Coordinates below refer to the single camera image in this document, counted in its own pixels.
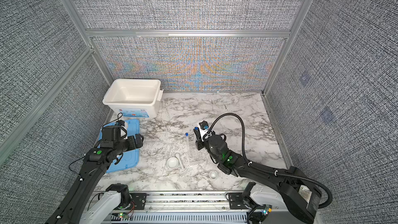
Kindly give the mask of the clear acrylic tube rack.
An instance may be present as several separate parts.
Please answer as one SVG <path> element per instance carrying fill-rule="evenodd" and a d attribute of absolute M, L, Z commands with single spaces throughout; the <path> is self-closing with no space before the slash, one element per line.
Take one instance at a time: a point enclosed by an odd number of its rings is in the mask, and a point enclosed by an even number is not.
<path fill-rule="evenodd" d="M 195 139 L 190 136 L 190 165 L 204 164 L 207 161 L 205 150 L 197 150 Z"/>

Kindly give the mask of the white plastic storage box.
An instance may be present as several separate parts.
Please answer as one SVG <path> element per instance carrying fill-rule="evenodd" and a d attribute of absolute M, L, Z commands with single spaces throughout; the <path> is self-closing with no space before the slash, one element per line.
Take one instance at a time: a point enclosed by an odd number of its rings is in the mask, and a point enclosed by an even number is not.
<path fill-rule="evenodd" d="M 103 104 L 124 117 L 155 118 L 163 90 L 158 79 L 116 79 L 103 97 Z"/>

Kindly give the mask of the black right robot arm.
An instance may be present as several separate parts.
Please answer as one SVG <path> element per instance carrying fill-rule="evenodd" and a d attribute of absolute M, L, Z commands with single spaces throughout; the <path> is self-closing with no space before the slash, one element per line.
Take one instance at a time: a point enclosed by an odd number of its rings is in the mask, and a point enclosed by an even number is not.
<path fill-rule="evenodd" d="M 216 134 L 206 121 L 200 122 L 193 131 L 197 150 L 206 149 L 220 171 L 251 180 L 242 194 L 243 202 L 250 209 L 265 205 L 259 199 L 260 185 L 276 191 L 290 214 L 306 224 L 312 224 L 317 210 L 331 203 L 330 190 L 308 178 L 297 167 L 279 169 L 248 160 L 243 153 L 238 154 L 229 149 L 226 135 Z"/>

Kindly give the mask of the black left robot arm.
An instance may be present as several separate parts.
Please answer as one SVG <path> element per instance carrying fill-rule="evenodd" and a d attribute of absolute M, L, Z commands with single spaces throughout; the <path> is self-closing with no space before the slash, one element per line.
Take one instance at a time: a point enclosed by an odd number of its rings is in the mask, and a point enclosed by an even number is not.
<path fill-rule="evenodd" d="M 124 152 L 142 148 L 143 142 L 141 134 L 128 136 L 126 128 L 121 125 L 103 127 L 102 138 L 82 158 L 78 177 L 46 223 L 79 223 L 96 185 L 113 161 L 119 163 Z"/>

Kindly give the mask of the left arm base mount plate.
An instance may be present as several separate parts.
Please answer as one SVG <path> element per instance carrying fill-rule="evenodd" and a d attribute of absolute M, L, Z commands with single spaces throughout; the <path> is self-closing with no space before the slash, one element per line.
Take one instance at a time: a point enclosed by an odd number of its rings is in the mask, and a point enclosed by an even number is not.
<path fill-rule="evenodd" d="M 147 201 L 147 196 L 148 195 L 146 193 L 130 193 L 131 203 L 127 209 L 128 210 L 135 209 L 136 211 L 144 210 Z"/>

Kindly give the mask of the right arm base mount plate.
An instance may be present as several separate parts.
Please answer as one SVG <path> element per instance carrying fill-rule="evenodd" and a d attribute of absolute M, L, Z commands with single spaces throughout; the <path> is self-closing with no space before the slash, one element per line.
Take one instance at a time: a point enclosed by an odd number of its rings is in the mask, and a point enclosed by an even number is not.
<path fill-rule="evenodd" d="M 232 210 L 249 209 L 243 201 L 242 194 L 243 194 L 242 192 L 228 192 L 226 194 L 230 209 L 232 209 Z"/>

